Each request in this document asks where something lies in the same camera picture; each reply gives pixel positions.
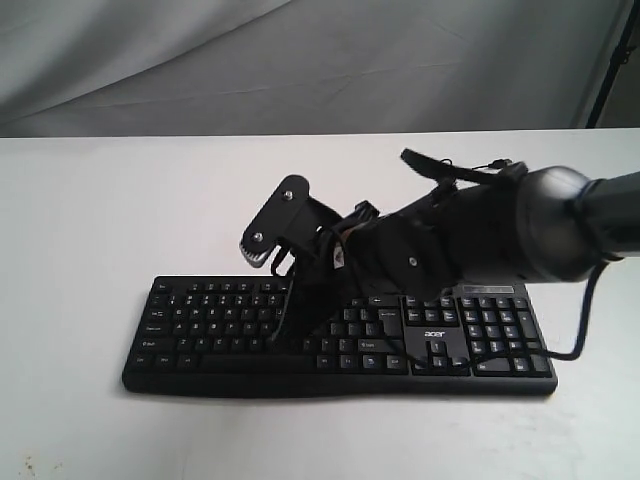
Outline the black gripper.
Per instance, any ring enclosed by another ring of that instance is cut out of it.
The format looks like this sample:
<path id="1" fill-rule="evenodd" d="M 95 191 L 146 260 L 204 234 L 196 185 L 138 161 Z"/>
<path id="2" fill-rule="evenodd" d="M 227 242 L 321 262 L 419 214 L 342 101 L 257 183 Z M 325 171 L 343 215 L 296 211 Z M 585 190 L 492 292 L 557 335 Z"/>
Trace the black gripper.
<path id="1" fill-rule="evenodd" d="M 369 288 L 369 272 L 348 239 L 360 226 L 321 226 L 305 250 L 296 252 L 292 284 L 269 341 L 283 345 L 310 334 L 338 310 Z"/>

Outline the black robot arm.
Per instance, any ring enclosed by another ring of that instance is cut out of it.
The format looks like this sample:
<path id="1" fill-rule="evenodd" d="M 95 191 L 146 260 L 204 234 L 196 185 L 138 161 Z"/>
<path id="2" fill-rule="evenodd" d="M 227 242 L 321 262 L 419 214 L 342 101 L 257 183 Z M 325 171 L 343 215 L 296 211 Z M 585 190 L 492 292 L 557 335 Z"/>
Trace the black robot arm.
<path id="1" fill-rule="evenodd" d="M 458 284 L 576 282 L 639 252 L 639 177 L 591 179 L 514 164 L 493 183 L 427 195 L 381 215 L 368 202 L 295 248 L 275 331 L 300 339 L 355 298 L 437 299 Z"/>

